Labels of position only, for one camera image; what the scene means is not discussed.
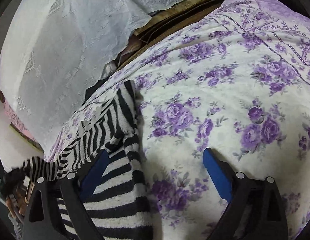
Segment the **person left hand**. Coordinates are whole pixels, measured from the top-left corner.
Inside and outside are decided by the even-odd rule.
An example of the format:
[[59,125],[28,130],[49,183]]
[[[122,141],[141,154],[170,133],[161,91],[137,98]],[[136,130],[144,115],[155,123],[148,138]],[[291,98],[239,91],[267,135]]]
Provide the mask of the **person left hand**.
[[27,188],[22,185],[14,189],[13,193],[6,197],[6,205],[13,218],[23,218],[28,207]]

